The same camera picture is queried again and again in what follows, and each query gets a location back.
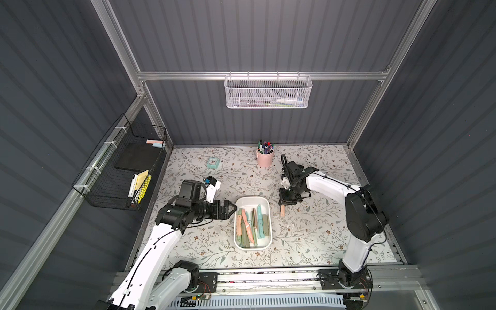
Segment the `white oval storage box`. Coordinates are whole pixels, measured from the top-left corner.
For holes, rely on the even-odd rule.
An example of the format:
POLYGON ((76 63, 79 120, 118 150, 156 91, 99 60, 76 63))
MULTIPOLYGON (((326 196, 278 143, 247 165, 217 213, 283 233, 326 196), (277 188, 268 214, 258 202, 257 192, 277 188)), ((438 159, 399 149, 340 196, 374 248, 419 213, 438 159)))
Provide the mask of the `white oval storage box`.
POLYGON ((233 240, 235 241, 236 247, 243 251, 263 251, 268 249, 273 241, 272 231, 270 231, 270 237, 265 236, 265 238, 259 239, 258 227, 257 227, 257 206, 260 204, 262 206, 263 214, 268 215, 270 221, 270 229, 272 229, 271 210, 270 210, 269 201, 261 196, 244 196, 239 198, 235 204, 238 208, 236 212, 236 216, 242 215, 242 209, 245 209, 248 215, 249 225, 251 226, 251 230, 254 238, 254 244, 250 243, 247 237, 247 232, 245 230, 243 218, 242 218, 242 236, 240 238, 236 237, 236 216, 235 216, 235 224, 234 224, 235 232, 234 232, 233 240))

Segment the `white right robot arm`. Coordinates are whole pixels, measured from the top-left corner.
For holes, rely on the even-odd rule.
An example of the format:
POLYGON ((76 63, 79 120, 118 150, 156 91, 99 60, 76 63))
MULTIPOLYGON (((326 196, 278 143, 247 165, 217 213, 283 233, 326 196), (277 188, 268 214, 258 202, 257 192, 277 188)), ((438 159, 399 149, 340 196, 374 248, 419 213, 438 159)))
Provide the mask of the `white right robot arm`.
POLYGON ((311 196, 312 191, 319 192, 344 207, 351 236, 334 278, 345 289, 363 284, 369 276, 367 259, 371 248, 381 243, 378 239, 388 224, 388 217, 373 200, 371 187, 358 187, 336 180, 317 168, 305 168, 294 161, 288 161, 285 154, 280 159, 280 214, 285 213, 287 206, 302 202, 305 198, 303 193, 311 196))

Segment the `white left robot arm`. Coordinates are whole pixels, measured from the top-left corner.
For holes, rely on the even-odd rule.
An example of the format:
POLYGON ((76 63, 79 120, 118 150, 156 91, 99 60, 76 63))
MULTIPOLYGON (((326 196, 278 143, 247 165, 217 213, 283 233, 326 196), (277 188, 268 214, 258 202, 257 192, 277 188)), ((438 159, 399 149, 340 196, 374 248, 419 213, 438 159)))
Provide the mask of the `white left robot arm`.
POLYGON ((107 301, 99 300, 94 309, 166 309, 180 293, 194 292, 200 281, 195 263, 180 261, 159 284, 156 280, 174 246, 188 228, 203 220, 228 220, 237 206, 229 200, 215 200, 219 180, 185 180, 180 192, 159 211, 152 233, 137 262, 107 301))

